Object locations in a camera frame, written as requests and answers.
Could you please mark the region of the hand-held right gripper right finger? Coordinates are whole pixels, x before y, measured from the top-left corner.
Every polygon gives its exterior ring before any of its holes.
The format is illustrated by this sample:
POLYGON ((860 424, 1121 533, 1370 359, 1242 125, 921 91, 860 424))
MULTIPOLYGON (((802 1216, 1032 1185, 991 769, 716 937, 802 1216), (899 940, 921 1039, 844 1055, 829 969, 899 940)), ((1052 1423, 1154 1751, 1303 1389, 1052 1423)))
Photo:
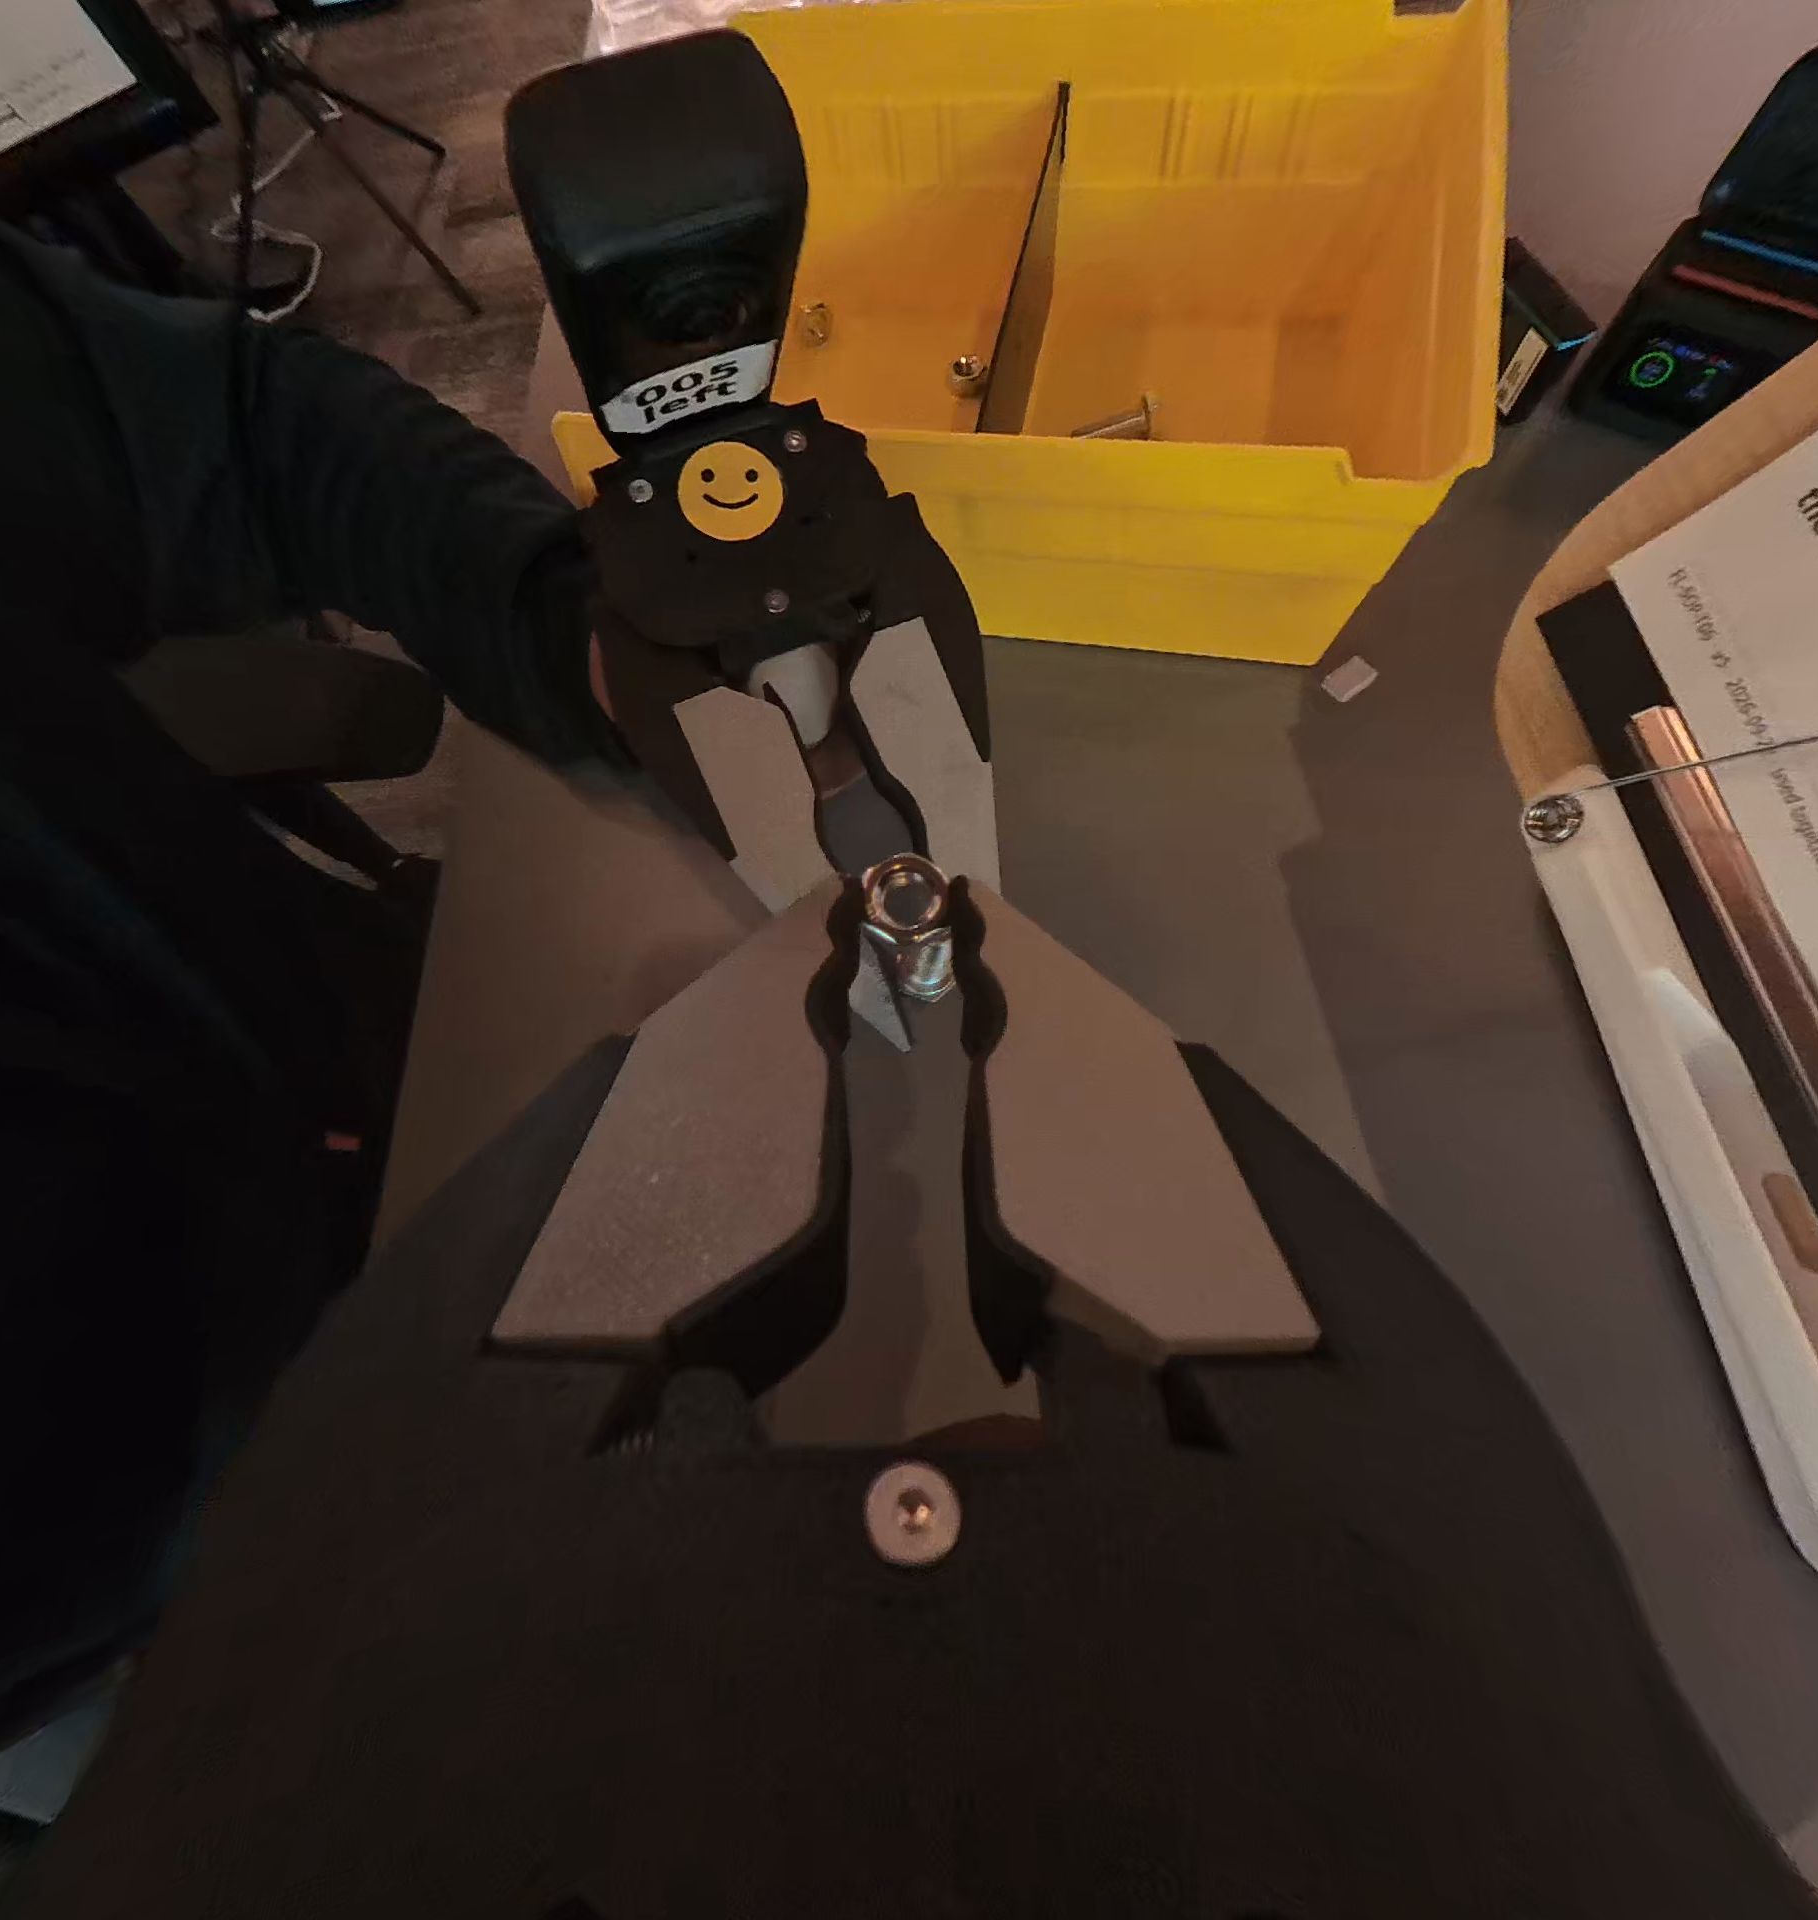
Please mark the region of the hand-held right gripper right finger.
POLYGON ((969 1317, 996 1373, 1088 1331, 1151 1369, 1318 1325, 1172 1028, 991 885, 949 885, 969 1317))

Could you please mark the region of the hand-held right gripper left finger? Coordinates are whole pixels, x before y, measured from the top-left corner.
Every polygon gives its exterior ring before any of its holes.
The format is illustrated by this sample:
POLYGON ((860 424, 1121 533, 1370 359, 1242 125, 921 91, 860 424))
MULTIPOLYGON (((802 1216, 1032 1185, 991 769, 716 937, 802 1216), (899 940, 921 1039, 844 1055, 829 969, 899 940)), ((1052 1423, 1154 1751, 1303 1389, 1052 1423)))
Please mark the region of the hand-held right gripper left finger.
POLYGON ((829 876, 624 1039, 489 1358, 716 1369, 753 1401, 824 1347, 847 1302, 857 921, 829 876))

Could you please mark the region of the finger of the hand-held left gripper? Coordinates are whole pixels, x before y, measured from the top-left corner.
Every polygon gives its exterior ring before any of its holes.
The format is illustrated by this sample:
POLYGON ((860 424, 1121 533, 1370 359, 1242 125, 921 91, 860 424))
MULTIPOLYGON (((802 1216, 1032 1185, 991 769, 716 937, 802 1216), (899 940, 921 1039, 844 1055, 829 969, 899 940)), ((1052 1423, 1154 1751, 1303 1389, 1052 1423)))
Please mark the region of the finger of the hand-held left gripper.
POLYGON ((819 841, 813 775, 778 702, 717 685, 680 701, 676 725, 729 836, 729 865, 764 909, 781 915, 841 876, 819 841))
POLYGON ((999 894, 992 759, 969 734, 923 619, 869 636, 844 678, 843 710, 880 806, 873 852, 915 852, 946 878, 999 894))

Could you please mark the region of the yellow sheet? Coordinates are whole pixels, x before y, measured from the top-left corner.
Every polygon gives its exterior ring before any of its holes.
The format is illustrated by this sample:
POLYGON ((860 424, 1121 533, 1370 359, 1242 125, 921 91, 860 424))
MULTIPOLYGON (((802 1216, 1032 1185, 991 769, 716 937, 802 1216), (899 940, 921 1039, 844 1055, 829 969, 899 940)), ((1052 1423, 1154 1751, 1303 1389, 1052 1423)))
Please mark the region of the yellow sheet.
POLYGON ((869 437, 992 636, 1312 664, 1491 454, 1498 3, 595 4, 594 53, 738 28, 810 205, 774 394, 869 437), (978 436, 1072 86, 1021 436, 978 436), (834 335, 805 349, 802 306, 834 335), (1158 399, 1151 443, 1069 431, 1158 399))

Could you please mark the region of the person's left forearm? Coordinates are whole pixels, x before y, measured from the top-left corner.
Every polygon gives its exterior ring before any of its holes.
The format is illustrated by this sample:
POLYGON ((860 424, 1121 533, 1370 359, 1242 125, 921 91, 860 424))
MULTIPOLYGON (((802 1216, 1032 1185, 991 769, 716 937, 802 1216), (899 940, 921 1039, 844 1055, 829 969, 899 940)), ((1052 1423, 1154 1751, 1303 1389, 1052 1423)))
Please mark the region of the person's left forearm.
POLYGON ((124 359, 154 636, 342 610, 534 759, 618 759, 577 512, 531 463, 390 363, 210 302, 161 306, 124 359))

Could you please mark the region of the black bin divider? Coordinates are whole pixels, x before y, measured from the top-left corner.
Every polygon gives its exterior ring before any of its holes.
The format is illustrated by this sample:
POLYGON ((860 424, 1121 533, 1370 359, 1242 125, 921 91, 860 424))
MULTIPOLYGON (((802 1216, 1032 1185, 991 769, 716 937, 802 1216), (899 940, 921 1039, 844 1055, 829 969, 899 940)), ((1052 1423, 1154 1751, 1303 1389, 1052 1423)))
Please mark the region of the black bin divider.
POLYGON ((1028 418, 1055 298, 1069 98, 1072 86, 1067 81, 1056 83, 1042 174, 976 407, 978 436, 1021 436, 1028 418))

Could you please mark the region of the black office chair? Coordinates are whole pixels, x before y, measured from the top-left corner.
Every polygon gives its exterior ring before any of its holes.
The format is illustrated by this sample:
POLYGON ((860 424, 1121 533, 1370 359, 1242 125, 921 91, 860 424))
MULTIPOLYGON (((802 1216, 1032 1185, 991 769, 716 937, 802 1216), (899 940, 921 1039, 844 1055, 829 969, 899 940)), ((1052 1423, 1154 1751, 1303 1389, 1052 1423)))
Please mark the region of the black office chair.
POLYGON ((418 668, 253 629, 157 642, 116 680, 284 850, 358 892, 433 902, 437 860, 398 848, 342 795, 427 769, 443 692, 418 668))

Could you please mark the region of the person's dark clothing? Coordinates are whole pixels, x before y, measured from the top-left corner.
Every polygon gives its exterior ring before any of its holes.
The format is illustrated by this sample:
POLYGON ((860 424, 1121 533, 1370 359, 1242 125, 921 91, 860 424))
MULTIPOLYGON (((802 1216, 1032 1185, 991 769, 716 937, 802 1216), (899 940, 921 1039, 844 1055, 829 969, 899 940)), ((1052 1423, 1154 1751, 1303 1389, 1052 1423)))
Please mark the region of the person's dark clothing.
POLYGON ((356 1274, 421 957, 116 680, 176 638, 147 624, 116 407, 166 302, 0 227, 4 1738, 139 1639, 195 1500, 356 1274))

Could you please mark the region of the black tripod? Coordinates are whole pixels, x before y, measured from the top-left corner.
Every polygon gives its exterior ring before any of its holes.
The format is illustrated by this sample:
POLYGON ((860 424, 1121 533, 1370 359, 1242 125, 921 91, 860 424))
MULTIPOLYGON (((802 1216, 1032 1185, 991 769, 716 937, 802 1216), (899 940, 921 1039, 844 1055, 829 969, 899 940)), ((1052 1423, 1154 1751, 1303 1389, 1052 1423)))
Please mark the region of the black tripod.
POLYGON ((405 212, 343 146, 342 126, 358 125, 422 158, 426 180, 437 182, 451 166, 445 140, 376 107, 317 65, 315 44, 343 28, 358 28, 403 12, 399 3, 261 3, 203 4, 193 39, 218 55, 235 132, 235 180, 209 240, 223 249, 226 298, 253 324, 291 324, 306 316, 320 288, 325 246, 302 228, 269 225, 265 199, 310 154, 323 158, 380 221, 403 242, 437 289, 465 320, 484 302, 427 237, 418 214, 405 212))

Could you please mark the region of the instruction sheet on stand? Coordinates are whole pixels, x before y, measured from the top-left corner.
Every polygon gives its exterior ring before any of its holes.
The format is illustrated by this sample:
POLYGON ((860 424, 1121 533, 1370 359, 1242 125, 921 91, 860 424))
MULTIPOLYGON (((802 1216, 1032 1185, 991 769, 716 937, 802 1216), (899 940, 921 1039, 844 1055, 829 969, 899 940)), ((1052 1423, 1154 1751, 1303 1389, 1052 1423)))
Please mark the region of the instruction sheet on stand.
MULTIPOLYGON (((1818 431, 1818 343, 1627 478, 1521 601, 1498 738, 1521 803, 1696 757, 1610 567, 1818 431)), ((1523 831, 1771 1507, 1818 1574, 1818 972, 1710 775, 1523 831)))

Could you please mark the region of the small black box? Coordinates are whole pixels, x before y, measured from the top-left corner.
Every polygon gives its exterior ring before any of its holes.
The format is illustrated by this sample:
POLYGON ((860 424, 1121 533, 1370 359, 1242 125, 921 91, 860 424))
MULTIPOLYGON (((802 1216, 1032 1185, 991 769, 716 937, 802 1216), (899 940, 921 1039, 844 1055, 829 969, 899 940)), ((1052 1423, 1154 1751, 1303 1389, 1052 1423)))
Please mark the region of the small black box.
POLYGON ((1498 424, 1517 424, 1557 387, 1596 324, 1521 237, 1504 237, 1498 330, 1498 424))

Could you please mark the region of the printed instruction sheet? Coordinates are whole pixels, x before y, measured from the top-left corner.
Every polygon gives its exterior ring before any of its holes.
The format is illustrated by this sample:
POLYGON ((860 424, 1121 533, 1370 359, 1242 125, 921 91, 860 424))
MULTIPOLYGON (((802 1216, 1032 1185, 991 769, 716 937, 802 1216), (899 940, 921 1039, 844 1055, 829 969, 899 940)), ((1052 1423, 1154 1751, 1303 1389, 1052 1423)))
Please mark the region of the printed instruction sheet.
POLYGON ((1818 431, 1610 575, 1818 972, 1818 431))

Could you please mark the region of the floor sign with square code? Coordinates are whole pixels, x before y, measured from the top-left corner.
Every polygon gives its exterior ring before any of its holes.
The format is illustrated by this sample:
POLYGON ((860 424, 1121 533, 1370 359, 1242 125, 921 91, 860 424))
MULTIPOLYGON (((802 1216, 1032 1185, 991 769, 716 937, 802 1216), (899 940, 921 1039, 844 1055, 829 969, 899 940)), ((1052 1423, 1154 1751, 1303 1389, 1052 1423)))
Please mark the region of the floor sign with square code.
POLYGON ((0 3, 0 202, 114 179, 213 121, 135 3, 0 3))

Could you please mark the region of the black device with display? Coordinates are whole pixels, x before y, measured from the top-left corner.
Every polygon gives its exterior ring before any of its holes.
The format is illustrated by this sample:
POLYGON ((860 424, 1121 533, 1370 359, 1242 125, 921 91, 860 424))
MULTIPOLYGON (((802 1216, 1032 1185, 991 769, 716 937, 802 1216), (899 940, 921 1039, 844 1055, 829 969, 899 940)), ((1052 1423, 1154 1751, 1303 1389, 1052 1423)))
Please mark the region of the black device with display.
POLYGON ((1818 49, 1785 68, 1565 394, 1673 446, 1818 342, 1818 49))

